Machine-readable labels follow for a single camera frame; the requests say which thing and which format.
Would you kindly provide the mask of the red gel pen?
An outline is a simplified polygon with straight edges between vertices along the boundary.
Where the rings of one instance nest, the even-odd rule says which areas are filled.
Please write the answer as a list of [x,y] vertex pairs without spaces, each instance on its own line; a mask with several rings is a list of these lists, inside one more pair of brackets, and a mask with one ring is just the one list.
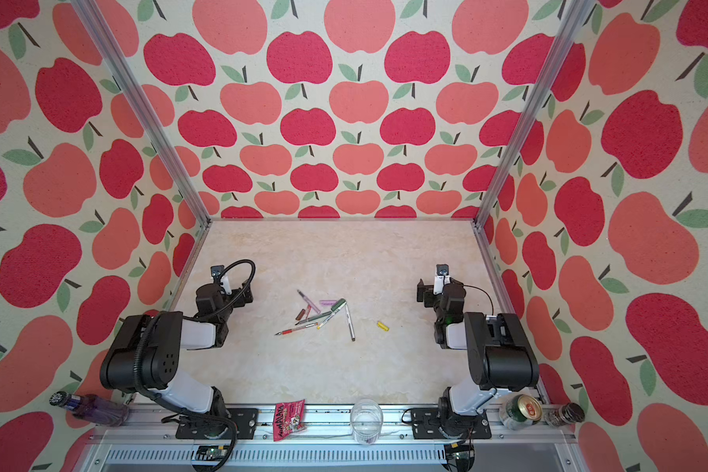
[[288,330],[277,332],[275,336],[287,336],[287,334],[294,334],[295,332],[301,332],[301,330],[308,330],[309,328],[318,328],[318,325],[309,324],[309,326],[295,326],[295,328],[289,328]]

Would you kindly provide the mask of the green pen cap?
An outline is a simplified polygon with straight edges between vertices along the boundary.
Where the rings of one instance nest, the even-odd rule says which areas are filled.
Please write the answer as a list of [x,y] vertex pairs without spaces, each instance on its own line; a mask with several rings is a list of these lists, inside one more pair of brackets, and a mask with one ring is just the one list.
[[333,313],[338,312],[346,305],[346,300],[341,298],[334,303],[334,306],[330,309]]

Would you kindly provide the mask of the green marker pen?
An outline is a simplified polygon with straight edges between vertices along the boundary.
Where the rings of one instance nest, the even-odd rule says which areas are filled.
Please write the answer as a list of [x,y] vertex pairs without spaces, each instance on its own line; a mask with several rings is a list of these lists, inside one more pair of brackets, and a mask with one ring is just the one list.
[[324,312],[320,315],[316,315],[316,316],[308,318],[306,320],[299,321],[296,323],[296,326],[321,323],[323,320],[326,320],[331,315],[332,315],[332,311]]

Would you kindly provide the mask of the aluminium front rail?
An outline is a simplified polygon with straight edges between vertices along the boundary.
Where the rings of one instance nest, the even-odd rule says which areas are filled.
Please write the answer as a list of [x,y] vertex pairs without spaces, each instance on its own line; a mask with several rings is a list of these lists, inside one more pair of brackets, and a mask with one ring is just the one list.
[[179,440],[176,426],[151,405],[133,408],[129,422],[94,433],[77,471],[584,471],[573,434],[546,426],[505,428],[495,408],[480,420],[481,429],[465,440],[418,439],[409,425],[411,406],[385,405],[381,432],[371,446],[354,438],[347,404],[311,405],[306,428],[276,442],[273,407],[242,405],[256,412],[247,422],[252,436],[233,450],[227,440]]

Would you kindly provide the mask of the pink fountain pen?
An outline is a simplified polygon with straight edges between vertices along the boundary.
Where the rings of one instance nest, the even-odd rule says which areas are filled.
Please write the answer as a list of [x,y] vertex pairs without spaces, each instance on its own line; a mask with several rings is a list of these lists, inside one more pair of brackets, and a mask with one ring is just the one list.
[[322,314],[321,309],[307,295],[305,295],[299,289],[297,289],[296,291],[301,296],[301,298],[310,306],[312,311],[314,311],[318,315]]

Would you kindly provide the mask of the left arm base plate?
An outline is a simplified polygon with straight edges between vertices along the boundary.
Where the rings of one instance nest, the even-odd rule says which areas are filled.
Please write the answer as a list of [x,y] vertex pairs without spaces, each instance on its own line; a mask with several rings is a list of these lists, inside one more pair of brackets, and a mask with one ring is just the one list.
[[175,437],[195,441],[252,440],[259,423],[259,409],[229,407],[226,412],[223,419],[197,413],[180,415]]

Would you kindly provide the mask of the right aluminium corner post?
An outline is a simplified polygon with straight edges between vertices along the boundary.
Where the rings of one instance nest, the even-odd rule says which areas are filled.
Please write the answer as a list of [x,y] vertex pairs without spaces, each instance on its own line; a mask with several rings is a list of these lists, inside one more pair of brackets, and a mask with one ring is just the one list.
[[478,216],[476,216],[472,224],[476,232],[483,228],[486,219],[491,214],[491,210],[493,210],[493,205],[498,201],[503,185],[505,185],[507,177],[511,174],[511,167],[513,167],[515,159],[521,156],[521,148],[531,132],[539,110],[544,106],[545,100],[553,96],[552,87],[554,81],[564,66],[564,61],[566,61],[566,57],[568,57],[568,53],[582,28],[582,22],[585,20],[589,9],[594,5],[595,1],[591,0],[568,1],[570,9],[564,14],[560,29],[554,37],[538,79],[525,102],[509,144],[501,154],[501,161],[490,188],[485,193]]

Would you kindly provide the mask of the green drink can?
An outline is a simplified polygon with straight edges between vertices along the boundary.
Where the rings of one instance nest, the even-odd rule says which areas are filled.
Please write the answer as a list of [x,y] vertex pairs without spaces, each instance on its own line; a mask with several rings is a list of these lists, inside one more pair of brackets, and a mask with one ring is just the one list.
[[506,395],[499,409],[501,424],[509,430],[520,430],[535,425],[543,418],[541,403],[531,395]]

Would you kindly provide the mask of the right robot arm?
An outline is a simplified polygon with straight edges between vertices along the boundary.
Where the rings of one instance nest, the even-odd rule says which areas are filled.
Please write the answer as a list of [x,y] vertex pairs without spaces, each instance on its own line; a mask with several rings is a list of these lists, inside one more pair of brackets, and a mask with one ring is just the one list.
[[444,350],[464,351],[468,377],[444,391],[442,418],[476,417],[499,391],[536,387],[539,365],[516,314],[487,316],[464,310],[467,285],[448,275],[419,281],[416,301],[434,311],[434,339]]

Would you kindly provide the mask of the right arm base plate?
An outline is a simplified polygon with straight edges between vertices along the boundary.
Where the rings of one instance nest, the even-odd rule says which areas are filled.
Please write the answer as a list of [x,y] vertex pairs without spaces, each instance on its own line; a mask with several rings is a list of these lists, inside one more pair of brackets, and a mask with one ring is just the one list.
[[490,440],[492,431],[485,413],[476,416],[462,416],[452,410],[434,408],[410,408],[402,415],[402,421],[412,428],[415,440],[469,439]]

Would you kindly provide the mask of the white pen brown end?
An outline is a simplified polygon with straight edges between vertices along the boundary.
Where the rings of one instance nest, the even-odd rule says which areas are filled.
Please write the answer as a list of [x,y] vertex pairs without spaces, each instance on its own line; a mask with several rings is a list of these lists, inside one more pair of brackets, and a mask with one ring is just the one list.
[[350,339],[352,342],[354,342],[354,341],[356,341],[356,332],[355,332],[355,328],[354,328],[354,324],[353,324],[353,320],[352,320],[352,316],[351,316],[351,312],[350,312],[348,304],[345,306],[345,312],[346,312],[346,320],[347,320],[348,330],[349,330],[349,334],[350,334]]

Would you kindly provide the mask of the clear plastic cup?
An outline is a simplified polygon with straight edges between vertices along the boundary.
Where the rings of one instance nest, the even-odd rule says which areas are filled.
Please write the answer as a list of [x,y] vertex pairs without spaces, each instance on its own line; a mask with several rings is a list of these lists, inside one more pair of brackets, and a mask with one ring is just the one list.
[[381,406],[372,399],[361,399],[350,411],[352,438],[362,446],[373,446],[377,442],[384,424]]

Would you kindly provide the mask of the purple bottle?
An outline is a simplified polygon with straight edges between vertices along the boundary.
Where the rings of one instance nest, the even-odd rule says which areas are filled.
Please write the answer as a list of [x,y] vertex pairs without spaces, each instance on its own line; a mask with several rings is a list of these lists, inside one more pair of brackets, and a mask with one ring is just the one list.
[[98,395],[71,395],[65,391],[53,393],[49,404],[70,412],[75,418],[106,427],[122,426],[129,417],[129,407]]

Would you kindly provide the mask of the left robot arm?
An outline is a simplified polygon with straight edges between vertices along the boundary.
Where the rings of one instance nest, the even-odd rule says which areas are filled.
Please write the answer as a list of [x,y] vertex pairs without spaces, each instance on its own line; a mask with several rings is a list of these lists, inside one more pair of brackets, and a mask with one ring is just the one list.
[[229,292],[213,282],[196,291],[195,316],[176,311],[126,318],[102,361],[101,385],[139,393],[174,412],[228,418],[220,391],[182,371],[180,354],[224,346],[233,309],[253,301],[250,281]]

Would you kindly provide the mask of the left aluminium corner post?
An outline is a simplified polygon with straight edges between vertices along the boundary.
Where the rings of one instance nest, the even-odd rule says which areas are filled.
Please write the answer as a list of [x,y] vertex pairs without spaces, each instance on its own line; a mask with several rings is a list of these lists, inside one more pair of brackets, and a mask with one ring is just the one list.
[[95,1],[72,1],[90,38],[98,48],[114,79],[118,80],[132,110],[142,124],[147,137],[159,153],[164,166],[173,178],[184,201],[194,214],[198,226],[209,229],[212,219],[194,187],[177,151],[164,133],[161,121],[142,86],[136,79],[127,59],[119,47],[112,29],[108,27],[102,11]]

